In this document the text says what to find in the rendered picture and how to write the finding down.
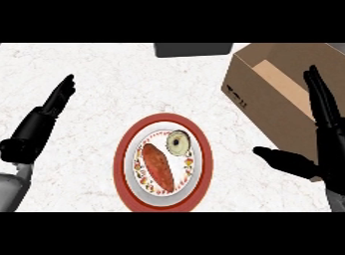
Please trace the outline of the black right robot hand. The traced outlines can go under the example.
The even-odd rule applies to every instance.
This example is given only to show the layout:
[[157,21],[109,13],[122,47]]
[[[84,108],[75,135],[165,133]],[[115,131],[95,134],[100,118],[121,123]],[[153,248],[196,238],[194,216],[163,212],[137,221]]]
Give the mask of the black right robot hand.
[[304,80],[317,126],[319,163],[298,153],[264,146],[257,146],[254,153],[274,169],[307,179],[319,176],[326,188],[345,196],[345,117],[341,116],[333,94],[316,66],[304,72]]

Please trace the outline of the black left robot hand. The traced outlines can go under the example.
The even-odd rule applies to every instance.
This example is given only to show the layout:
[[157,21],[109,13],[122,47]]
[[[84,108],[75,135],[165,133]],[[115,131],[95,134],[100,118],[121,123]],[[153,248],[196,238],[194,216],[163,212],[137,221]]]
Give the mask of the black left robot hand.
[[57,119],[76,92],[75,76],[69,75],[42,107],[24,117],[13,136],[0,141],[0,159],[32,164],[45,148]]

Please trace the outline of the brown cardboard box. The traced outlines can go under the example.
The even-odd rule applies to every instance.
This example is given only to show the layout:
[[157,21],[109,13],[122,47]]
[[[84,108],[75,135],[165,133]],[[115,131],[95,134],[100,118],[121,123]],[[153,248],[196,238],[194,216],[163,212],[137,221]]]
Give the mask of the brown cardboard box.
[[345,54],[328,43],[252,43],[230,62],[223,91],[276,146],[317,158],[304,72],[316,66],[345,117]]

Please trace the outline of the red-rimmed white patterned plate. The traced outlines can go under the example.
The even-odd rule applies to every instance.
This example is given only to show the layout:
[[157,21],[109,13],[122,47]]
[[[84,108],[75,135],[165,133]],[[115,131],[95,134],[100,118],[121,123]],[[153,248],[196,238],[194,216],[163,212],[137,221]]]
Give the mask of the red-rimmed white patterned plate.
[[156,114],[128,130],[115,157],[118,193],[132,211],[191,211],[212,178],[203,131],[177,114]]

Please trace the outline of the reddish-brown sweet potato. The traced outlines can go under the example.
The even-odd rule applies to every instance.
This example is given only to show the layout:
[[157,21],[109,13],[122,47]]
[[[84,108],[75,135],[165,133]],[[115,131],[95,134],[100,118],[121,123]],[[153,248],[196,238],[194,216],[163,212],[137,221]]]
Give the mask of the reddish-brown sweet potato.
[[153,179],[165,191],[174,192],[174,174],[165,153],[152,143],[147,143],[143,149],[143,155]]

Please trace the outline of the dark grey appliance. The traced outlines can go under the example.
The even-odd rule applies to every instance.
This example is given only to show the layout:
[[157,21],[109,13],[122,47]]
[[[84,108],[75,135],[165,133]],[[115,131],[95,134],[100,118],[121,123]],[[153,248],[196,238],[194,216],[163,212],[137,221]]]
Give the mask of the dark grey appliance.
[[227,55],[231,43],[155,43],[159,58]]

